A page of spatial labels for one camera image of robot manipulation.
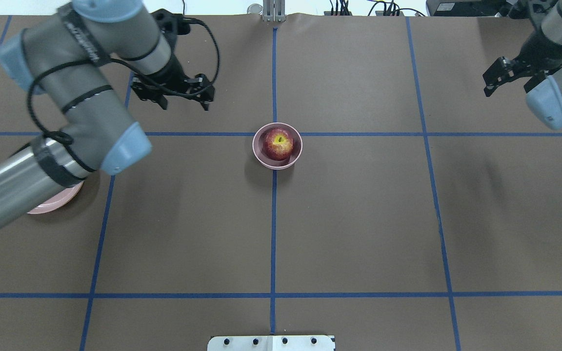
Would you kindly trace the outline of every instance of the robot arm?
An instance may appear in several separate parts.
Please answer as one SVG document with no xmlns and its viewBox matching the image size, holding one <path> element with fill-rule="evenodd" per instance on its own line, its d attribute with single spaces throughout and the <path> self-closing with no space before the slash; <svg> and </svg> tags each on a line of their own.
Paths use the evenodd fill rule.
<svg viewBox="0 0 562 351">
<path fill-rule="evenodd" d="M 165 94 L 209 108 L 216 77 L 187 77 L 173 53 L 191 23 L 202 22 L 164 10 L 152 16 L 142 0 L 73 0 L 2 46 L 0 63 L 28 91 L 28 106 L 33 93 L 47 92 L 68 124 L 50 132 L 35 119 L 42 135 L 0 164 L 0 228 L 95 170 L 114 175 L 150 153 L 144 131 L 99 66 L 130 67 L 134 92 L 163 109 Z"/>
<path fill-rule="evenodd" d="M 531 77 L 524 85 L 526 103 L 551 129 L 562 128 L 562 0 L 520 0 L 509 13 L 528 13 L 535 31 L 513 60 L 498 58 L 482 75 L 486 96 L 502 84 Z"/>
</svg>

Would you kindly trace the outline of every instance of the red apple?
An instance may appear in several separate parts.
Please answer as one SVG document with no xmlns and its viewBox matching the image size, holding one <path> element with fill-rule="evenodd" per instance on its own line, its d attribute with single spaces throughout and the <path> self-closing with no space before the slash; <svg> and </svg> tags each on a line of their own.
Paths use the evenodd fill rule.
<svg viewBox="0 0 562 351">
<path fill-rule="evenodd" d="M 294 149 L 294 139 L 282 128 L 270 129 L 263 140 L 263 152 L 275 161 L 290 158 Z"/>
</svg>

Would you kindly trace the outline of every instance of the black cable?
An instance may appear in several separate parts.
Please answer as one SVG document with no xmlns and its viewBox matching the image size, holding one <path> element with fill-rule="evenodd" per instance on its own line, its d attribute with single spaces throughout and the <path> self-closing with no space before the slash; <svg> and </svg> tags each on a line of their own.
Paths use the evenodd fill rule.
<svg viewBox="0 0 562 351">
<path fill-rule="evenodd" d="M 341 8 L 340 8 L 340 15 L 341 16 L 348 16 L 348 4 L 345 0 L 340 0 Z"/>
<path fill-rule="evenodd" d="M 377 7 L 378 4 L 383 4 L 383 15 L 385 15 L 386 12 L 391 11 L 392 5 L 396 5 L 394 2 L 375 1 L 374 4 L 372 5 L 372 8 L 370 8 L 370 12 L 368 13 L 368 16 L 372 14 L 372 10 L 374 9 L 374 7 Z"/>
<path fill-rule="evenodd" d="M 400 16 L 400 11 L 402 10 L 411 10 L 411 11 L 415 11 L 415 13 L 419 14 L 421 17 L 426 17 L 426 15 L 424 15 L 424 13 L 421 13 L 420 11 L 418 11 L 417 9 L 410 9 L 409 7 L 404 7 L 404 8 L 399 8 L 398 10 L 394 10 L 395 12 L 397 12 L 397 16 Z"/>
<path fill-rule="evenodd" d="M 36 117 L 36 113 L 34 112 L 34 106 L 32 103 L 32 97 L 34 95 L 34 90 L 36 89 L 38 83 L 49 74 L 55 73 L 57 71 L 60 71 L 68 67 L 80 66 L 83 64 L 92 64 L 92 62 L 90 60 L 79 60 L 79 61 L 59 64 L 56 67 L 47 69 L 47 71 L 44 71 L 43 73 L 39 74 L 38 77 L 36 77 L 32 81 L 32 84 L 29 86 L 29 89 L 27 89 L 27 100 L 25 100 L 25 102 L 27 104 L 27 111 L 29 112 L 29 117 L 32 119 L 32 122 L 36 125 L 36 127 L 38 127 L 38 129 L 40 129 L 44 137 L 52 138 L 53 140 L 59 142 L 62 145 L 71 145 L 73 143 L 73 138 L 67 133 L 61 131 L 49 131 L 49 129 L 45 128 L 45 126 L 38 120 L 38 117 Z"/>
<path fill-rule="evenodd" d="M 377 5 L 380 4 L 380 3 L 381 3 L 381 2 L 379 1 L 379 2 L 375 2 L 375 3 L 372 5 L 372 8 L 370 8 L 370 12 L 368 13 L 368 16 L 372 14 L 372 10 L 374 9 L 374 7 L 377 7 Z"/>
<path fill-rule="evenodd" d="M 396 8 L 400 9 L 400 6 L 398 6 L 398 4 L 396 2 L 392 2 L 390 4 L 390 7 L 387 8 L 387 11 L 385 11 L 383 13 L 384 16 L 393 16 L 393 14 L 396 12 Z"/>
<path fill-rule="evenodd" d="M 158 82 L 155 82 L 151 78 L 148 78 L 138 68 L 132 66 L 128 62 L 125 62 L 123 60 L 119 60 L 117 58 L 112 58 L 111 61 L 115 62 L 115 63 L 118 63 L 118 64 L 122 64 L 123 66 L 131 69 L 134 73 L 136 73 L 140 77 L 142 77 L 147 83 L 149 83 L 150 85 L 158 88 L 160 91 L 165 93 L 165 95 L 179 96 L 179 97 L 182 97 L 182 98 L 185 98 L 185 97 L 186 98 L 190 98 L 190 97 L 193 98 L 194 96 L 198 96 L 199 94 L 203 93 L 203 91 L 206 91 L 207 89 L 209 89 L 212 86 L 212 84 L 214 84 L 214 82 L 216 82 L 216 78 L 218 78 L 218 73 L 221 69 L 221 50 L 218 47 L 218 42 L 216 42 L 216 37 L 214 37 L 214 34 L 212 33 L 212 30 L 209 28 L 209 26 L 207 26 L 207 24 L 205 24 L 205 22 L 203 22 L 202 20 L 197 19 L 197 18 L 184 17 L 184 19 L 189 20 L 190 23 L 192 23 L 192 24 L 198 24 L 199 26 L 203 26 L 207 30 L 207 33 L 209 33 L 210 38 L 212 38 L 212 42 L 214 43 L 214 47 L 216 48 L 216 73 L 214 73 L 214 77 L 212 78 L 212 80 L 210 80 L 210 84 L 208 84 L 207 86 L 204 86 L 203 88 L 196 91 L 195 93 L 183 94 L 183 93 L 179 93 L 178 91 L 172 91 L 170 89 L 167 89 L 166 87 L 163 87 L 161 84 L 159 84 Z M 39 74 L 38 77 L 36 77 L 32 81 L 32 84 L 29 86 L 29 89 L 27 89 L 27 99 L 25 100 L 25 102 L 27 104 L 27 111 L 29 113 L 29 117 L 31 118 L 32 122 L 36 125 L 36 127 L 38 127 L 38 129 L 40 129 L 40 131 L 42 132 L 42 135 L 44 137 L 51 138 L 51 139 L 55 140 L 56 142 L 58 142 L 62 145 L 65 145 L 65 146 L 71 145 L 73 143 L 73 138 L 69 134 L 64 133 L 62 131 L 50 131 L 49 129 L 47 129 L 40 122 L 40 120 L 38 120 L 38 117 L 36 116 L 36 112 L 34 111 L 34 104 L 32 102 L 32 98 L 34 96 L 34 90 L 36 89 L 36 86 L 38 85 L 38 83 L 40 83 L 40 81 L 43 78 L 45 78 L 49 74 L 55 73 L 57 71 L 61 71 L 62 69 L 65 69 L 65 68 L 68 68 L 68 67 L 74 67 L 74 66 L 81 66 L 83 64 L 92 64 L 92 62 L 90 60 L 78 60 L 78 61 L 73 61 L 73 62 L 67 62 L 67 63 L 64 63 L 64 64 L 59 64 L 59 65 L 57 65 L 57 66 L 55 66 L 51 69 L 47 69 L 47 71 L 44 71 L 43 73 Z"/>
</svg>

